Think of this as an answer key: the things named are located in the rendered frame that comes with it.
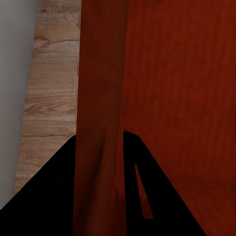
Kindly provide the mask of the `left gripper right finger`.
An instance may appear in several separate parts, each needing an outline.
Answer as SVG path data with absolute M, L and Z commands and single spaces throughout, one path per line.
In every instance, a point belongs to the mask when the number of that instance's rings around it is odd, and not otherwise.
M 123 132 L 127 236 L 206 236 L 142 139 Z M 137 165 L 154 219 L 145 219 Z

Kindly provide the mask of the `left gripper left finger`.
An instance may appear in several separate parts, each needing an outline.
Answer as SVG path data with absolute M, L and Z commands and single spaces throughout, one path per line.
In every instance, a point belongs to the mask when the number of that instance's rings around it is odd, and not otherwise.
M 0 236 L 72 236 L 76 135 L 0 210 Z

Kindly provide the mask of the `storage box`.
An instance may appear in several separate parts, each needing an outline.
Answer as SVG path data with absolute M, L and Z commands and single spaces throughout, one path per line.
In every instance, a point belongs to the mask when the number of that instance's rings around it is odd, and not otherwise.
M 124 131 L 206 236 L 236 236 L 236 0 L 81 0 L 72 236 L 127 236 Z

